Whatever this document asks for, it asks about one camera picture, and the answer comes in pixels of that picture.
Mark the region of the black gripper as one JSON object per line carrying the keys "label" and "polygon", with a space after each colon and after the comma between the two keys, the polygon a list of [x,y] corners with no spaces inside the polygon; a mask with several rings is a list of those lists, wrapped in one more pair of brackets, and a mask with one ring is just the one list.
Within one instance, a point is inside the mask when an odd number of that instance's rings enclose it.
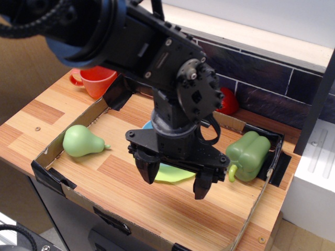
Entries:
{"label": "black gripper", "polygon": [[159,171],[160,163],[196,173],[193,193],[202,200],[212,183],[224,181],[229,158],[214,147],[217,137],[205,140],[199,127],[187,136],[161,136],[154,129],[137,129],[126,132],[130,142],[129,153],[135,158],[136,167],[144,181],[152,184]]}

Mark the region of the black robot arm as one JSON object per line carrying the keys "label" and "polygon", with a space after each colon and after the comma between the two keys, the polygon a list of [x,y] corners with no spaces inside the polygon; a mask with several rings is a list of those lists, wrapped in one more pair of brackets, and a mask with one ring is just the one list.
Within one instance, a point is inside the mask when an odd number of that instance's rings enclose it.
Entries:
{"label": "black robot arm", "polygon": [[42,35],[64,65],[102,66],[151,87],[151,129],[126,133],[128,150],[142,178],[152,183],[161,163],[196,175],[193,192],[203,199],[225,178],[229,158],[202,136],[223,93],[215,70],[191,35],[164,19],[161,1],[149,12],[140,1],[1,1],[1,37]]}

